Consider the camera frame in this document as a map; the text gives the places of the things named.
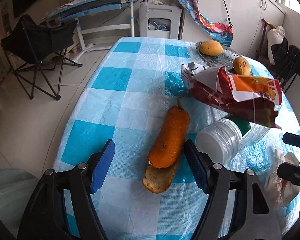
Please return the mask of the cream plastic bag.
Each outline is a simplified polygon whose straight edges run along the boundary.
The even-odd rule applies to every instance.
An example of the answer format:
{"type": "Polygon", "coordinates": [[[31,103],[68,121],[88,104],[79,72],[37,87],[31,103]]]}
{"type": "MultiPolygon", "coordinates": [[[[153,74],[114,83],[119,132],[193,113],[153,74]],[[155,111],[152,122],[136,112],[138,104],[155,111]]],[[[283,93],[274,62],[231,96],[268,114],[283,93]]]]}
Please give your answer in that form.
{"type": "Polygon", "coordinates": [[[291,182],[279,178],[277,169],[279,166],[287,162],[296,166],[300,165],[300,161],[292,152],[284,154],[282,150],[274,151],[274,162],[270,167],[269,174],[266,178],[264,188],[274,210],[279,207],[286,207],[300,192],[300,187],[293,185],[291,182]]]}

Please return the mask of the clear plastic bottle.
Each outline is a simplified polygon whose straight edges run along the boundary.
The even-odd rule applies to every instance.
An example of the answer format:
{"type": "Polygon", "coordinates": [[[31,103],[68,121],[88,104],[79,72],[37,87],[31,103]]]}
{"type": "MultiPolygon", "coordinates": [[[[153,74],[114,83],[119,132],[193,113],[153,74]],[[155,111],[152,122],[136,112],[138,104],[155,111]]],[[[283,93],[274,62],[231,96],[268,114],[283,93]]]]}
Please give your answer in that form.
{"type": "Polygon", "coordinates": [[[245,146],[261,140],[269,127],[255,124],[227,114],[202,129],[196,136],[199,152],[206,153],[214,163],[227,164],[245,146]]]}

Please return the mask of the red snack bag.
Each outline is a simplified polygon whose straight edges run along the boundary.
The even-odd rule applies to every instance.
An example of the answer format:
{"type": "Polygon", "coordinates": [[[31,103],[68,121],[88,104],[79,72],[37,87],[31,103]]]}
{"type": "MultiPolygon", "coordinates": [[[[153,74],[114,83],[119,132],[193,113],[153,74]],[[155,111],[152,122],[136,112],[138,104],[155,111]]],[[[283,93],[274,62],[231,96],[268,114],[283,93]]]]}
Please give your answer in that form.
{"type": "Polygon", "coordinates": [[[181,65],[181,79],[192,96],[211,107],[244,121],[279,128],[275,106],[282,104],[282,89],[276,79],[229,74],[225,67],[205,69],[198,63],[181,65]]]}

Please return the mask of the blue checkered plastic tablecloth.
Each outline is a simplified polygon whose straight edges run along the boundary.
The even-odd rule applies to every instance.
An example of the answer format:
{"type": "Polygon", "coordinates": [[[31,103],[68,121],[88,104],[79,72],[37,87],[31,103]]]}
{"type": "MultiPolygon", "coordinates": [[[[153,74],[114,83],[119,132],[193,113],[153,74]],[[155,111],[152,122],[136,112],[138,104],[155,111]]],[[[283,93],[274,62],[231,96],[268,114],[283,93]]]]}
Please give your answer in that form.
{"type": "Polygon", "coordinates": [[[153,194],[142,184],[147,155],[167,110],[185,92],[183,64],[201,62],[192,42],[124,37],[96,68],[66,124],[54,169],[66,171],[100,152],[115,155],[92,201],[109,239],[189,239],[207,195],[185,157],[170,188],[153,194]]]}

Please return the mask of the chair with dark clothes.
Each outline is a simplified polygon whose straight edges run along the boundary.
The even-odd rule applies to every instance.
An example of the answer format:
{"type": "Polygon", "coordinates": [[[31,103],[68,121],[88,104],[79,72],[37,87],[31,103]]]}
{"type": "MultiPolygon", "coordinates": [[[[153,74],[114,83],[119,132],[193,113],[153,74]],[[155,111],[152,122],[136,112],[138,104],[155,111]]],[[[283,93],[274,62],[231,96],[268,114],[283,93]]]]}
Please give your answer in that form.
{"type": "Polygon", "coordinates": [[[283,37],[276,44],[268,44],[268,53],[262,52],[263,43],[266,36],[272,32],[278,32],[281,29],[266,21],[263,22],[262,37],[260,45],[256,50],[255,60],[262,59],[266,64],[267,70],[273,73],[273,77],[279,80],[282,90],[286,93],[297,76],[300,76],[300,49],[297,46],[289,45],[288,40],[283,37]]]}

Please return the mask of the brown round fruit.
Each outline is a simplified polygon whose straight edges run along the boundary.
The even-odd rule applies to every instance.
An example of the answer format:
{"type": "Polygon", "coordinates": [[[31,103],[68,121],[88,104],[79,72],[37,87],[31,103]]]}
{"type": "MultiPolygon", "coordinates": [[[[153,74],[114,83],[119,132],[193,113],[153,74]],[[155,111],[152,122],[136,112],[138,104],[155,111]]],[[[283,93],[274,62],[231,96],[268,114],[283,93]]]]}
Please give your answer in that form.
{"type": "Polygon", "coordinates": [[[234,71],[238,75],[249,76],[251,72],[249,62],[243,57],[237,57],[233,61],[234,71]]]}

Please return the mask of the glass fruit plate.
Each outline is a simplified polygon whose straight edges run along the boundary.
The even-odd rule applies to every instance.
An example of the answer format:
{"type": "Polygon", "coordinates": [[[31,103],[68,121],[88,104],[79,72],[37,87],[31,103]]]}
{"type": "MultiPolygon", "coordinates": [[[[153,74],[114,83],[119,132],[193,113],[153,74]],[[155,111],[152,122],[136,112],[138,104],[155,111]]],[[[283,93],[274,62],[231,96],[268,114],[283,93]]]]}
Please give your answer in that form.
{"type": "Polygon", "coordinates": [[[196,50],[208,67],[225,67],[229,74],[252,76],[249,62],[233,49],[216,41],[197,42],[196,50]]]}

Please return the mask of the yellow mango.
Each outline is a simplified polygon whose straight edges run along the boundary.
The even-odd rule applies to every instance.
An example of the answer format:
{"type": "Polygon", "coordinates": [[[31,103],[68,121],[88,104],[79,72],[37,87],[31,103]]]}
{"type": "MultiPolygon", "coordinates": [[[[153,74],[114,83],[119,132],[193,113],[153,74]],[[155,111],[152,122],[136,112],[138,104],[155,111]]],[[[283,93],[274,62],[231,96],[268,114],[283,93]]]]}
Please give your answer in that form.
{"type": "Polygon", "coordinates": [[[207,56],[218,56],[223,52],[223,47],[219,42],[211,40],[201,43],[199,51],[207,56]]]}

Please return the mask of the black folding camp chair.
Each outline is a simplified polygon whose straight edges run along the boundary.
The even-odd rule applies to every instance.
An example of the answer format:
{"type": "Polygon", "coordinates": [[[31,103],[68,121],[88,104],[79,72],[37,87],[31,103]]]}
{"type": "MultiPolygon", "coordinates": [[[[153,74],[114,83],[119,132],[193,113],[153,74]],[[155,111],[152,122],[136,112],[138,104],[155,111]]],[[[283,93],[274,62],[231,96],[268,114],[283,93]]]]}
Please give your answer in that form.
{"type": "Polygon", "coordinates": [[[11,34],[1,40],[1,47],[8,59],[8,53],[19,57],[24,63],[14,68],[8,60],[10,70],[17,78],[27,96],[32,100],[37,89],[56,101],[61,99],[60,89],[64,66],[81,68],[82,65],[68,58],[67,50],[74,45],[76,20],[49,28],[37,25],[30,15],[23,15],[11,34]],[[60,66],[57,89],[54,89],[45,74],[60,66]]]}

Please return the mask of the colorful kite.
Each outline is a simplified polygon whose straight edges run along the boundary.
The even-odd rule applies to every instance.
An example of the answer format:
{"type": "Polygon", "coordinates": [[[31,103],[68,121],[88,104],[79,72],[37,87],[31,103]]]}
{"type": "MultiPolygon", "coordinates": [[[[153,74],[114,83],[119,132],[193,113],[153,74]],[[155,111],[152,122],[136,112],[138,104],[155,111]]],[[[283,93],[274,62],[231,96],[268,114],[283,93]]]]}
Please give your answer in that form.
{"type": "Polygon", "coordinates": [[[210,21],[199,8],[198,0],[177,0],[179,4],[186,10],[186,12],[192,17],[194,22],[200,26],[214,41],[218,41],[221,45],[230,47],[233,41],[233,24],[230,19],[229,11],[226,6],[225,0],[223,0],[228,24],[221,22],[210,21]]]}

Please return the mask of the white cabinet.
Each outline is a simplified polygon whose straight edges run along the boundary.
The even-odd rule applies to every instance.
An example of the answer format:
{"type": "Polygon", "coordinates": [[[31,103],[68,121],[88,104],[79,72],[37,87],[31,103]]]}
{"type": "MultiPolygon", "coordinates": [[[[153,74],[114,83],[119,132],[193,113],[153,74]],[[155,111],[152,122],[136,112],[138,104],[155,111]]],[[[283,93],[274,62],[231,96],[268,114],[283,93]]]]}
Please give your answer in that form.
{"type": "Polygon", "coordinates": [[[233,26],[230,48],[236,52],[256,57],[263,33],[263,19],[274,26],[282,25],[284,11],[271,0],[198,0],[199,9],[211,22],[233,26]]]}

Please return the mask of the white folding step stool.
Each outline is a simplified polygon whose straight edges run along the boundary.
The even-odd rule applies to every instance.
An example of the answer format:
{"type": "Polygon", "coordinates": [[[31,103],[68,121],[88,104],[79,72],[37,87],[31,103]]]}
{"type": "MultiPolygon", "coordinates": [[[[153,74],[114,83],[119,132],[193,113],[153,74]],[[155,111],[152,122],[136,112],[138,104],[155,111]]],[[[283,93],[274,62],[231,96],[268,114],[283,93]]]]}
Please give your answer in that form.
{"type": "Polygon", "coordinates": [[[175,6],[142,3],[139,7],[140,36],[177,40],[181,12],[175,6]]]}

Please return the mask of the blue glass desk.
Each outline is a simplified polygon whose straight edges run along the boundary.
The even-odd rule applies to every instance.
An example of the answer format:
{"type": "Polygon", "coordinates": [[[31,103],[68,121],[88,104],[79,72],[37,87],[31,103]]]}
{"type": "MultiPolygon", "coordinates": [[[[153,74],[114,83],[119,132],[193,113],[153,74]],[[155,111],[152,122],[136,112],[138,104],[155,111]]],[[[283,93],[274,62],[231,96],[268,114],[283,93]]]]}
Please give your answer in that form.
{"type": "Polygon", "coordinates": [[[59,10],[56,10],[52,14],[44,17],[46,21],[55,20],[56,22],[68,22],[70,20],[78,21],[84,16],[94,16],[101,12],[121,10],[124,8],[130,9],[130,22],[127,24],[115,24],[107,25],[103,27],[81,29],[80,23],[77,24],[76,31],[79,39],[79,46],[81,52],[76,56],[75,61],[77,62],[80,57],[85,53],[92,51],[109,50],[110,47],[97,47],[93,43],[85,44],[83,36],[85,34],[98,33],[102,31],[110,30],[123,30],[129,29],[131,36],[135,36],[135,22],[134,22],[134,4],[137,0],[80,0],[79,2],[69,3],[59,10]]]}

